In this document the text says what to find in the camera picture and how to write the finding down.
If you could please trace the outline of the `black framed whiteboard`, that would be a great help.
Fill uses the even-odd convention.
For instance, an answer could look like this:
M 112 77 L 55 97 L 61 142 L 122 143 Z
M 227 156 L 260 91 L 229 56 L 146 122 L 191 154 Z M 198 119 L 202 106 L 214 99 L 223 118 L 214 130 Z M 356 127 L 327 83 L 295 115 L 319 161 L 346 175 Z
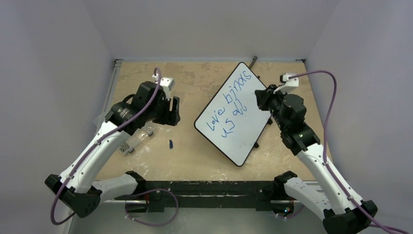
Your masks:
M 194 128 L 238 167 L 244 165 L 270 120 L 255 96 L 256 90 L 264 89 L 240 62 L 194 121 Z

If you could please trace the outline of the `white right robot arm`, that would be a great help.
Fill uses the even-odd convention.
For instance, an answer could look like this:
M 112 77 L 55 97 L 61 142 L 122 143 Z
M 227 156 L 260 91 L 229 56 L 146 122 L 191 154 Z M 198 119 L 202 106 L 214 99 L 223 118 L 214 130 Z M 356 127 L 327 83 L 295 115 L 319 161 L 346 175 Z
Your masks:
M 268 111 L 281 131 L 284 145 L 311 172 L 322 192 L 305 185 L 291 171 L 275 177 L 274 194 L 290 196 L 312 211 L 329 234 L 357 234 L 371 224 L 378 211 L 345 181 L 332 161 L 324 156 L 320 138 L 304 121 L 307 109 L 298 95 L 282 93 L 276 85 L 254 92 L 257 106 Z

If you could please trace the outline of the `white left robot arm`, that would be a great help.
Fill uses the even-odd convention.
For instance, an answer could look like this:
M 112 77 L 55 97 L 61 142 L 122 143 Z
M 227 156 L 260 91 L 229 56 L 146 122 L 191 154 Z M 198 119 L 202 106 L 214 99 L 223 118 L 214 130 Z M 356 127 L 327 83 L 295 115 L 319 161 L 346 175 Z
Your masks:
M 50 174 L 46 186 L 55 193 L 51 218 L 58 201 L 78 217 L 90 215 L 97 206 L 121 196 L 140 199 L 145 194 L 145 180 L 136 172 L 97 181 L 95 178 L 118 147 L 146 123 L 175 126 L 180 121 L 179 98 L 172 97 L 174 81 L 145 81 L 137 92 L 112 106 L 100 129 L 82 154 L 59 175 Z

